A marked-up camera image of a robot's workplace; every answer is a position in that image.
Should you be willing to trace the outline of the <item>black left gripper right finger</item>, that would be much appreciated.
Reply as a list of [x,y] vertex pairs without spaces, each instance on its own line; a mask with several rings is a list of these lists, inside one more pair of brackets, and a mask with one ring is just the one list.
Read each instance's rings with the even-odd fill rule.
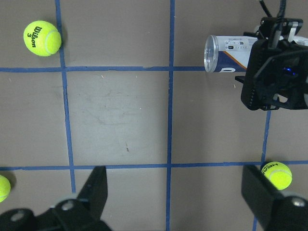
[[278,190],[254,165],[243,167],[241,193],[265,231],[306,231],[308,200]]

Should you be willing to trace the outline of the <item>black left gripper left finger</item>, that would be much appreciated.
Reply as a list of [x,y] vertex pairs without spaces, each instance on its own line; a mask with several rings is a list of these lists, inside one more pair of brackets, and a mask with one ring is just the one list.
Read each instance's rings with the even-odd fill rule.
[[75,199],[60,201],[36,216],[28,208],[0,215],[2,231],[110,231],[101,220],[108,197],[106,167],[95,167]]

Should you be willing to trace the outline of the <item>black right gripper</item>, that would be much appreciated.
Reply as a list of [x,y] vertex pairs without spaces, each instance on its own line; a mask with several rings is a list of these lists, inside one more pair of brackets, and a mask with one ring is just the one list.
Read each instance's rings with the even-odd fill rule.
[[253,32],[256,38],[250,51],[245,76],[235,80],[243,84],[241,101],[252,111],[306,110],[308,108],[308,47],[296,35],[302,19],[263,17]]

